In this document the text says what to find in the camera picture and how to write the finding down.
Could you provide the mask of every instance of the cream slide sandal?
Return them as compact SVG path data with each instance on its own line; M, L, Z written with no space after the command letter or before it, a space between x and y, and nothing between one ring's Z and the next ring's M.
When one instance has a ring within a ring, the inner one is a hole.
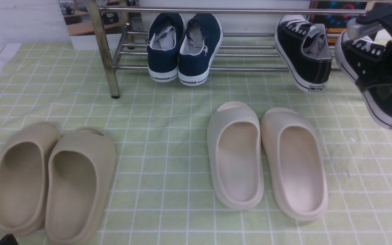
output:
M64 136L49 159L45 227L59 244L85 244L98 229L116 164L108 135L82 127Z
M232 209L251 209L264 194L260 123L241 102L223 104L207 128L211 179L216 197Z
M261 137L281 211L299 221L321 217L328 207L328 187L312 125L299 113L273 108L261 121Z
M31 124L0 156L0 230L25 235L45 222L48 159L61 134L47 121Z

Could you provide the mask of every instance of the sneaker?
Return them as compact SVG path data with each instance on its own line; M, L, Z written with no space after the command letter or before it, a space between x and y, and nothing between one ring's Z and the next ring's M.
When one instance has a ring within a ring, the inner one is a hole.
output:
M335 57L341 70L361 90L362 98L373 120L381 127L392 130L392 86L381 85L368 89L362 87L370 83L392 82L392 76L385 69L380 69L381 74L378 76L371 76L385 49L384 45L373 42L369 37L349 39L345 31L335 45Z
M325 26L301 15L284 15L275 33L275 47L300 90L319 92L328 82L332 56Z
M222 26L212 14L197 14L187 23L179 50L178 77L182 84L203 84L223 39Z
M148 32L148 70L156 82L170 82L178 75L179 42L184 33L180 14L159 14Z

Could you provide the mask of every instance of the grid pattern cloth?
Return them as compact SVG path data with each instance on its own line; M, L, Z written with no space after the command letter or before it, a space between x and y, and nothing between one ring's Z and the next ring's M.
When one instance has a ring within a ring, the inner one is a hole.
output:
M285 67L281 59L213 65ZM113 139L115 175L89 245L392 245L392 131L375 124L342 73L332 73L318 94L300 91L289 73L213 72L198 87L155 83L146 71L117 77L122 96L115 100L99 52L65 43L22 45L0 75L0 152L18 130L42 120L56 122L64 135L96 126ZM216 200L206 127L229 101L248 104L259 117L272 107L290 108L316 128L329 189L323 218L301 223L279 210L264 155L265 196L255 209L232 211ZM18 239L50 243L44 228Z

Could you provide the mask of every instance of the metal shoe rack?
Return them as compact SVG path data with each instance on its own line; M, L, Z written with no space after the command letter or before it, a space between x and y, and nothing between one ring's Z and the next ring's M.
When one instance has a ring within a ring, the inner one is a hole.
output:
M374 0L378 2L390 2L388 0ZM104 64L106 78L110 87L112 98L118 99L120 91L116 79L116 70L147 70L147 66L140 65L119 65L122 55L145 55L146 52L131 51L128 48L145 48L146 44L136 44L133 37L136 35L147 35L147 32L130 31L128 23L129 12L151 12L151 13L212 13L212 14L315 14L315 15L361 15L366 10L333 10L333 9L230 9L230 8L159 8L159 7L138 7L122 5L126 0L121 0L120 6L98 6L96 0L88 0L89 14L92 19L96 40L98 42L99 51L102 62ZM124 23L123 34L120 38L117 50L111 55L107 37L105 36L104 26L101 20L101 12L122 12ZM224 37L273 37L273 33L224 33ZM338 34L328 34L328 37L337 37ZM274 50L272 45L268 46L221 46L222 49L235 50ZM217 54L217 58L274 58L279 57L278 54ZM211 67L211 71L247 71L247 72L288 72L288 68L244 68L244 67Z

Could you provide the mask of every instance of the navy blue sneaker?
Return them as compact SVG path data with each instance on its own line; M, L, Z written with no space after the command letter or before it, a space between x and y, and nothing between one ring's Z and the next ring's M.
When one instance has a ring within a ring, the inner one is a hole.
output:
M222 39L222 26L212 14L197 14L189 20L178 54L182 84L197 86L207 80Z
M170 82L178 75L179 42L184 33L180 14L159 14L148 32L148 70L156 82Z

